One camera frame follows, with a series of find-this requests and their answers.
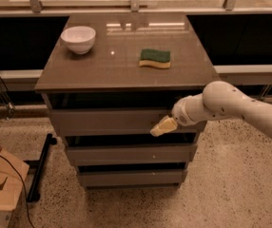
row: open drawer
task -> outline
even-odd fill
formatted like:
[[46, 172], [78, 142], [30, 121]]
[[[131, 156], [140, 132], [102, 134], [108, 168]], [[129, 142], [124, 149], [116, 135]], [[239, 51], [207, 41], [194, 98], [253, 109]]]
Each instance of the open drawer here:
[[[52, 110], [50, 120], [61, 137], [149, 133], [166, 109], [85, 109]], [[205, 123], [182, 127], [176, 132], [204, 131]]]

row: black wall panel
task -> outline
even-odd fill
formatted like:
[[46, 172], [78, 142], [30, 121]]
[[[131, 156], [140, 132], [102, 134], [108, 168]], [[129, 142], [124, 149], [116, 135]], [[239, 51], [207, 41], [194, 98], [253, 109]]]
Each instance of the black wall panel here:
[[187, 17], [213, 65], [272, 64], [272, 14]]
[[0, 70], [43, 69], [67, 20], [0, 18]]

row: black stand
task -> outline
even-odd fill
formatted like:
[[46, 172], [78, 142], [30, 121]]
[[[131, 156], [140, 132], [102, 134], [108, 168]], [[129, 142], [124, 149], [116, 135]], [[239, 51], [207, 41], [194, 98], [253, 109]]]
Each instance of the black stand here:
[[48, 152], [49, 152], [49, 146], [50, 145], [57, 144], [57, 139], [52, 138], [52, 134], [47, 134], [47, 138], [45, 140], [40, 160], [39, 161], [25, 161], [27, 164], [29, 164], [30, 169], [35, 169], [34, 177], [32, 180], [32, 184], [29, 190], [29, 195], [27, 202], [34, 202], [38, 201], [40, 199], [40, 193], [38, 191], [41, 175], [43, 172], [44, 163], [46, 161]]

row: cardboard box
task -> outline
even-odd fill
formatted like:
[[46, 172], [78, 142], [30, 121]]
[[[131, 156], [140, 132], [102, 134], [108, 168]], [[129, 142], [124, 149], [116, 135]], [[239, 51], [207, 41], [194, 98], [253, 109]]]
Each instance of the cardboard box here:
[[[11, 153], [2, 149], [0, 146], [0, 155], [6, 158], [25, 180], [29, 171], [29, 166], [19, 160]], [[17, 202], [23, 189], [18, 174], [2, 158], [0, 158], [0, 183], [6, 180], [3, 189], [0, 190], [0, 227], [8, 227], [12, 211], [16, 208]]]

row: black cable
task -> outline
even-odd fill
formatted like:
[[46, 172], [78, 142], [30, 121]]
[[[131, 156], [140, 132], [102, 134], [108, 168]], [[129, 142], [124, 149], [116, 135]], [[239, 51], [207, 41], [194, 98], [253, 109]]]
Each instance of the black cable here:
[[4, 105], [8, 104], [7, 105], [7, 110], [8, 110], [7, 118], [8, 119], [12, 118], [13, 114], [14, 114], [14, 104], [12, 103], [10, 96], [8, 95], [9, 93], [10, 93], [10, 91], [0, 75], [0, 100], [3, 102]]
[[30, 220], [30, 216], [29, 216], [29, 205], [28, 205], [28, 202], [27, 202], [27, 198], [28, 198], [28, 195], [27, 195], [27, 191], [26, 191], [26, 186], [25, 186], [25, 183], [23, 181], [23, 178], [21, 176], [21, 174], [14, 168], [14, 166], [10, 163], [9, 160], [7, 160], [6, 158], [4, 158], [3, 156], [0, 155], [0, 158], [2, 158], [4, 161], [6, 161], [10, 166], [11, 168], [18, 174], [18, 176], [20, 177], [22, 183], [23, 183], [23, 188], [24, 188], [24, 194], [25, 194], [25, 202], [26, 202], [26, 211], [27, 211], [27, 214], [28, 214], [28, 219], [29, 219], [29, 224], [31, 225], [32, 228], [34, 228], [31, 220]]

